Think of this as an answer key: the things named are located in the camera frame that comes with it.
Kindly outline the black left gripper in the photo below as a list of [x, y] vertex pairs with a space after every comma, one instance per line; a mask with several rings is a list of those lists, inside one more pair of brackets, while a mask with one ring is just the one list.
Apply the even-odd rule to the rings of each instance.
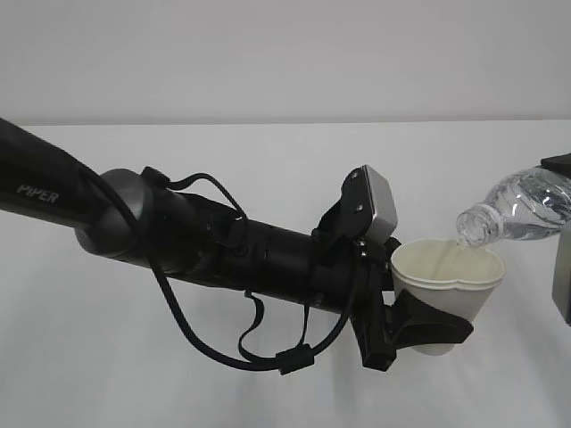
[[392, 256], [400, 246], [393, 236], [384, 245], [359, 241], [362, 270], [351, 323], [361, 363], [373, 370], [387, 370], [396, 350], [405, 348], [443, 356], [474, 331], [465, 318], [434, 308], [406, 290], [398, 294], [387, 315], [383, 292], [393, 291]]

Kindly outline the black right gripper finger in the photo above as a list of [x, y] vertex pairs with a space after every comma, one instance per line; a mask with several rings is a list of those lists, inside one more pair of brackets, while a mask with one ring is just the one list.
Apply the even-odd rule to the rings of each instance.
[[540, 168], [551, 176], [552, 181], [569, 181], [571, 178], [571, 153], [543, 158]]

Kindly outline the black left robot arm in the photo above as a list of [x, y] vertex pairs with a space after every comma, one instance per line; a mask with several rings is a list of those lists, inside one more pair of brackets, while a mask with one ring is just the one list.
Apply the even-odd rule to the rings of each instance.
[[[224, 366], [286, 375], [311, 366], [351, 324], [362, 364], [385, 371], [399, 349], [459, 344], [472, 333], [466, 317], [410, 292], [385, 303], [394, 288], [397, 217], [390, 186], [371, 167], [346, 177], [340, 199], [308, 235], [249, 219], [233, 198], [219, 203], [191, 193], [200, 179], [196, 173], [173, 181], [153, 168], [100, 175], [23, 128], [1, 124], [2, 210], [70, 227], [85, 251], [150, 268], [182, 334]], [[339, 318], [316, 345], [299, 341], [273, 357], [242, 350], [231, 358], [192, 330], [171, 279], [242, 292], [256, 322], [263, 296]]]

